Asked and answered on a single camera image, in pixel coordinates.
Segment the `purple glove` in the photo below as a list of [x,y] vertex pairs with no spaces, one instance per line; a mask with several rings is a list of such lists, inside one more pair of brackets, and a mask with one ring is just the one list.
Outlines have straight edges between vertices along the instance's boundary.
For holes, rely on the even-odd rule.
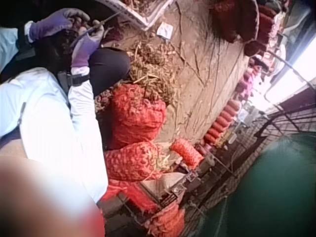
[[[99,23],[100,22],[97,20],[93,21],[93,25],[97,25]],[[81,33],[83,33],[85,30],[86,28],[81,28]],[[103,37],[103,33],[104,28],[103,26],[100,26],[94,33],[92,33],[90,36],[84,36],[76,44],[72,55],[72,68],[89,66],[88,60],[90,58],[90,55],[99,47],[100,41]]]
[[45,36],[52,36],[63,29],[70,29],[73,23],[68,18],[75,17],[82,18],[84,21],[90,20],[90,17],[79,9],[63,8],[41,21],[32,23],[30,27],[30,39],[36,41]]

